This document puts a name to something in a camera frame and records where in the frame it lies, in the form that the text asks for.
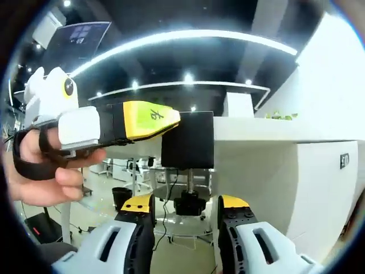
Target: screen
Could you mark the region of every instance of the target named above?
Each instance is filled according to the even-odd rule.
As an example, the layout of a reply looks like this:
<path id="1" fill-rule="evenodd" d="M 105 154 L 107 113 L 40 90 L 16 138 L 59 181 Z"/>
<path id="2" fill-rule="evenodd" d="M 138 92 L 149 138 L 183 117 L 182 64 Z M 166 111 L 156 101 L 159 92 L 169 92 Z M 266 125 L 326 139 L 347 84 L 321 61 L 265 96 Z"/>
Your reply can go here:
<path id="1" fill-rule="evenodd" d="M 45 75 L 55 67 L 70 73 L 88 62 L 109 25 L 110 22 L 88 22 L 58 28 L 42 59 Z"/>

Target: black frame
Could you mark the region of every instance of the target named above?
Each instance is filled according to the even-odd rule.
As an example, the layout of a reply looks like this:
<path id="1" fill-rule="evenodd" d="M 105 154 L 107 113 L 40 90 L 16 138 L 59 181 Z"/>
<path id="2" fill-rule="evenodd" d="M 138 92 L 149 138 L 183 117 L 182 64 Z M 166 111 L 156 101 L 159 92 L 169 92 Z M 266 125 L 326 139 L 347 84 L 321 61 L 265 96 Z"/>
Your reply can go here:
<path id="1" fill-rule="evenodd" d="M 49 0 L 1 0 L 0 1 L 0 73 L 3 75 L 2 91 L 6 86 L 4 79 L 8 79 L 11 71 L 11 60 L 16 59 L 17 45 L 25 31 L 30 31 L 35 28 L 37 18 L 43 16 L 50 5 L 54 1 Z M 3 169 L 0 168 L 0 177 L 5 178 Z M 2 258 L 3 268 L 17 272 L 16 269 L 27 268 L 41 270 L 42 273 L 48 272 L 50 269 L 42 265 L 42 260 L 39 259 L 35 248 L 30 245 L 30 240 L 21 229 L 17 219 L 13 213 L 9 199 L 6 195 L 5 181 L 1 183 L 1 214 L 2 225 L 2 247 L 5 251 L 5 257 Z M 341 256 L 334 260 L 325 270 L 325 273 L 360 273 L 364 271 L 365 262 L 363 261 L 365 243 L 365 220 L 356 232 L 356 235 L 346 246 Z"/>

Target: floor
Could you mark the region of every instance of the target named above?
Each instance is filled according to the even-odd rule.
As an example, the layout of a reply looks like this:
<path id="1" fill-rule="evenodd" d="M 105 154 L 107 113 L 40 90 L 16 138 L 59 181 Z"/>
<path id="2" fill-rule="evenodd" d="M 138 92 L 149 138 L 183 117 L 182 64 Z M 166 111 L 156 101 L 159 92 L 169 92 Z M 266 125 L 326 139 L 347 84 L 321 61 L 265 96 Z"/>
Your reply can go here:
<path id="1" fill-rule="evenodd" d="M 91 196 L 84 197 L 80 202 L 71 203 L 70 222 L 72 225 L 72 244 L 79 247 L 87 232 L 79 233 L 78 227 L 87 230 L 88 227 L 96 227 L 109 220 L 114 219 L 116 211 L 113 204 L 111 189 L 122 187 L 125 182 L 106 177 L 105 174 L 97 175 L 89 170 L 84 171 L 85 186 L 92 189 Z M 142 187 L 137 195 L 147 194 L 151 190 Z M 164 217 L 163 203 L 156 198 L 156 219 L 155 228 L 156 241 L 164 232 L 162 220 Z M 15 202 L 15 208 L 21 220 L 43 212 L 42 207 L 23 205 Z M 207 203 L 207 218 L 200 220 L 199 217 L 182 219 L 180 225 L 175 224 L 173 214 L 173 202 L 167 203 L 167 218 L 165 225 L 168 233 L 174 232 L 173 243 L 169 243 L 165 237 L 160 242 L 158 249 L 154 252 L 151 273 L 211 273 L 215 267 L 213 247 L 210 245 L 210 236 L 205 235 L 209 230 L 210 202 Z M 49 207 L 48 212 L 52 219 L 60 223 L 60 205 Z M 204 240 L 194 239 L 192 235 L 201 235 Z"/>

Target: trash can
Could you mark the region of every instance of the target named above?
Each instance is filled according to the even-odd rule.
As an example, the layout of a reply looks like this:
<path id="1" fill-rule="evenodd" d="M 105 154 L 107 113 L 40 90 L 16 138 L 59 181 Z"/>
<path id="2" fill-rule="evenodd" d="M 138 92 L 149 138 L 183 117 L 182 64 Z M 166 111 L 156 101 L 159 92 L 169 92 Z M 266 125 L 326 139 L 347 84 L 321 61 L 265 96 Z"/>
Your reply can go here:
<path id="1" fill-rule="evenodd" d="M 120 211 L 125 201 L 132 197 L 132 191 L 125 187 L 112 188 L 115 210 Z"/>

